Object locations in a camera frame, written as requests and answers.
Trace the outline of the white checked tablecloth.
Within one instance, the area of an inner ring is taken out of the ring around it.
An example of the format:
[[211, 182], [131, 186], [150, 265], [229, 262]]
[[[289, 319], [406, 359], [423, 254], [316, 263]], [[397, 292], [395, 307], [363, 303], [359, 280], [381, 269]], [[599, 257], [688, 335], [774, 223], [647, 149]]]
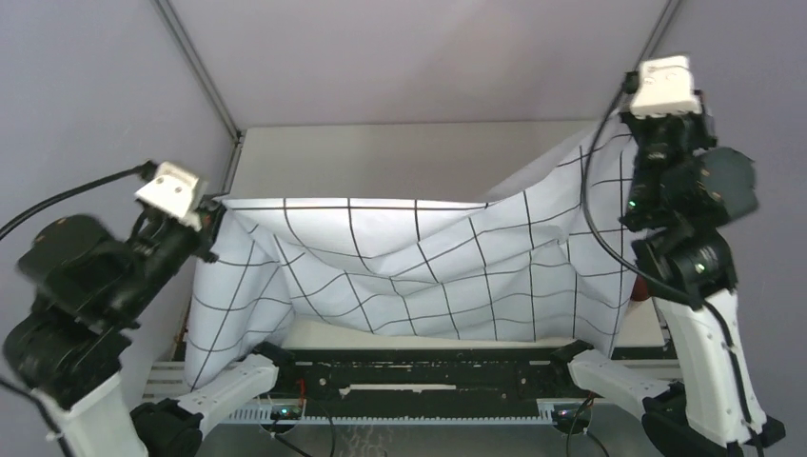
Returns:
[[509, 196], [225, 200], [195, 271], [184, 381], [210, 382], [308, 319], [381, 336], [583, 340], [610, 353], [635, 276], [613, 258], [635, 142], [616, 118], [567, 138]]

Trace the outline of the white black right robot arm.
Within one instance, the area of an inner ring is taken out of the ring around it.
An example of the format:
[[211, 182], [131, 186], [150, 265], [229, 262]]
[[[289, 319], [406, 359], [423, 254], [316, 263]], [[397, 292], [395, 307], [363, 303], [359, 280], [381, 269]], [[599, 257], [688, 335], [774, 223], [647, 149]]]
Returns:
[[672, 337], [681, 377], [664, 382], [624, 367], [591, 345], [563, 348], [551, 387], [581, 389], [637, 418], [665, 456], [758, 455], [786, 429], [758, 403], [738, 328], [738, 275], [720, 229], [758, 208], [753, 162], [722, 147], [703, 114], [640, 119], [609, 109], [582, 156], [589, 182], [602, 136], [618, 122], [637, 148], [620, 223], [637, 234], [627, 268], [640, 276]]

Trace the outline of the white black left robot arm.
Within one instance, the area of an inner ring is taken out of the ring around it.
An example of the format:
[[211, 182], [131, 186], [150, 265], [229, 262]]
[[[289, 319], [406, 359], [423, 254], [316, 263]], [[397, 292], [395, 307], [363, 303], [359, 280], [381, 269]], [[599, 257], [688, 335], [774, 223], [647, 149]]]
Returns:
[[77, 214], [43, 228], [19, 259], [35, 298], [3, 354], [65, 455], [193, 456], [252, 398], [295, 389], [293, 356], [262, 342], [199, 390], [133, 408], [125, 402], [119, 357], [127, 331], [188, 259], [216, 260], [225, 212], [206, 200], [196, 211], [200, 225], [188, 227], [144, 205], [126, 240]]

